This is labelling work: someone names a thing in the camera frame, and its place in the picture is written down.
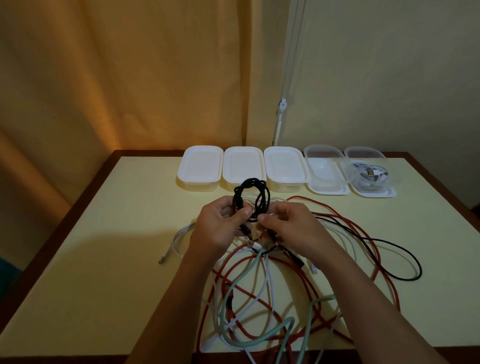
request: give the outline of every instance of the cream table surface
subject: cream table surface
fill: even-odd
[[[180,188],[176,173],[181,158],[122,157],[57,251],[40,279],[0,335],[0,356],[128,354],[168,287],[180,258],[158,259],[175,232],[196,218],[206,203],[226,194]],[[362,226],[372,237],[395,242],[412,251],[422,263],[423,277],[395,281],[402,313],[433,346],[480,344],[480,234],[402,158],[389,160],[402,182],[398,196],[368,199],[320,196],[303,187],[299,192],[329,204]],[[291,193],[274,193],[287,198]],[[307,203],[314,211],[318,206]],[[185,250],[188,239],[180,244]],[[372,265],[360,250],[359,265]],[[381,249],[385,267],[397,275],[414,269],[396,253]],[[308,301],[299,279],[272,264],[276,310],[304,324]],[[264,273],[254,269],[241,285],[259,291]],[[319,273],[312,275],[322,294],[330,286]],[[376,281],[390,297],[382,277]],[[205,287],[207,295],[211,283]],[[234,308],[246,301],[240,293]],[[324,305],[326,317],[335,302]],[[258,314],[255,319],[248,316]],[[262,306],[245,317],[253,334],[264,328]],[[348,332],[343,322],[339,330]],[[212,333],[207,318],[205,337]],[[326,330],[312,335],[309,349],[319,348]],[[300,347],[301,340],[292,346]],[[350,347],[338,338],[329,348]],[[229,351],[219,340],[210,351]]]

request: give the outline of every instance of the plastic container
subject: plastic container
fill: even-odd
[[[189,191],[213,191],[222,177],[222,166],[222,148],[191,146],[183,153],[177,177]]]
[[[275,192],[298,191],[310,182],[305,158],[290,146],[270,146],[264,150],[268,188]]]
[[[393,186],[399,176],[389,165],[388,159],[378,150],[366,146],[349,146],[345,156],[350,159],[356,176],[351,181],[354,190],[366,197],[393,197]]]
[[[313,145],[303,150],[310,170],[308,187],[317,194],[349,194],[356,176],[350,160],[332,146]]]
[[[223,179],[227,189],[233,191],[248,178],[266,180],[264,154],[253,146],[233,146],[223,155]]]

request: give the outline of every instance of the hand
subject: hand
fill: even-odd
[[[266,228],[275,230],[288,248],[307,259],[317,258],[319,254],[325,256],[339,247],[302,203],[272,202],[268,214],[260,214],[258,221]]]
[[[232,196],[223,196],[202,207],[193,229],[185,256],[204,260],[213,266],[227,251],[235,236],[244,235],[239,226],[252,215],[252,208],[244,201],[243,208],[232,216]]]

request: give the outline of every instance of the right hand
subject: right hand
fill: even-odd
[[[309,260],[318,261],[319,256],[326,256],[339,247],[302,203],[272,202],[268,214],[260,214],[258,222],[275,230],[288,248]]]

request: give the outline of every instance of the container lid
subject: container lid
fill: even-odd
[[[355,168],[337,148],[313,145],[306,147],[303,153],[312,176],[310,185],[317,191],[339,189],[355,177]]]
[[[388,163],[388,159],[378,150],[367,146],[349,146],[345,156],[357,170],[352,181],[361,192],[380,192],[399,183],[400,177]]]
[[[223,178],[242,184],[248,178],[266,180],[264,154],[253,146],[233,146],[223,155]]]
[[[191,146],[183,153],[177,176],[189,183],[217,182],[222,176],[222,166],[222,148]]]
[[[268,178],[277,183],[308,183],[310,172],[301,152],[290,146],[270,146],[264,150]]]

